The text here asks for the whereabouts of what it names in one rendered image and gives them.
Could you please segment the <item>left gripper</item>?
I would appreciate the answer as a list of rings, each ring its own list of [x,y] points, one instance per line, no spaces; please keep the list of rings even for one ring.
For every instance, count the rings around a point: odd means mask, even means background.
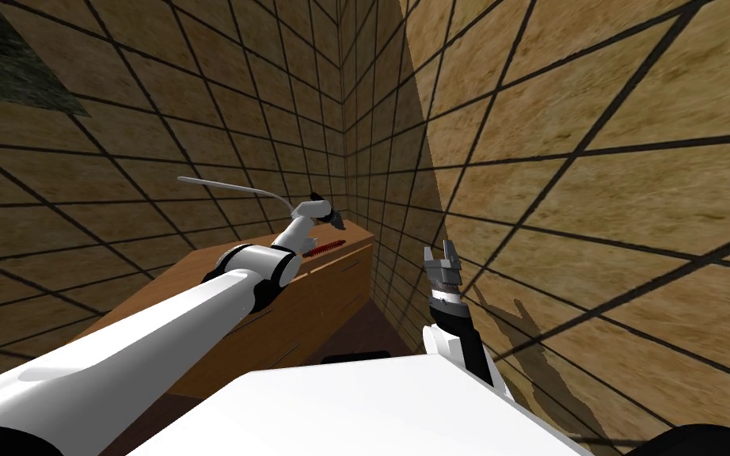
[[[310,194],[310,198],[312,201],[320,201],[325,203],[330,203],[327,199],[320,196],[316,192],[312,192]],[[328,223],[331,226],[333,226],[337,230],[346,230],[344,226],[344,221],[341,217],[341,215],[333,208],[329,207],[329,213],[325,217],[321,217],[318,219],[320,222]]]

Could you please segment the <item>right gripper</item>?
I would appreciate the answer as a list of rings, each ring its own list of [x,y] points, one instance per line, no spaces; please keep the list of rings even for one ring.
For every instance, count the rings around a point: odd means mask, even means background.
[[[428,280],[431,284],[458,290],[462,285],[462,267],[452,240],[443,240],[443,253],[445,259],[435,259],[431,247],[424,248],[424,268]]]

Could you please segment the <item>red ridged stick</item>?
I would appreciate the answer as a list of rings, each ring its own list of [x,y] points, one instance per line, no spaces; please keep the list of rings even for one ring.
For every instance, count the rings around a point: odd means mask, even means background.
[[[319,246],[309,249],[308,251],[303,253],[302,257],[303,258],[316,257],[318,255],[321,255],[323,253],[326,253],[328,251],[341,247],[342,245],[344,245],[345,242],[346,241],[344,239],[340,239],[340,240],[336,240],[336,241],[332,241],[332,242],[329,242],[326,244],[319,245]]]

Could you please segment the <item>grey curved thin rod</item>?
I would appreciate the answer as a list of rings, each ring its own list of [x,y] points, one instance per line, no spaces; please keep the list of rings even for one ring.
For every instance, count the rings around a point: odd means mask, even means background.
[[[286,199],[284,199],[282,196],[278,196],[273,193],[266,192],[264,190],[243,187],[243,186],[239,186],[239,185],[235,185],[235,184],[227,184],[227,183],[222,183],[222,182],[212,181],[212,180],[200,180],[199,178],[195,178],[195,177],[177,177],[177,180],[181,181],[181,182],[186,182],[186,183],[190,183],[190,184],[198,184],[198,185],[208,186],[208,187],[212,187],[212,188],[224,188],[224,189],[229,189],[229,190],[234,190],[234,191],[239,191],[239,192],[248,192],[248,193],[252,193],[252,194],[256,194],[256,195],[260,195],[260,196],[271,197],[275,200],[278,200],[278,201],[284,203],[290,212],[293,212],[293,210],[294,210],[294,207],[291,205],[291,203],[289,201],[287,201]]]

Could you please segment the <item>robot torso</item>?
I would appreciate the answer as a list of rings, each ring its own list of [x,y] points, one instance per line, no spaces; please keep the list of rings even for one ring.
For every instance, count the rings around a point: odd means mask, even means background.
[[[593,456],[441,355],[253,371],[128,456]]]

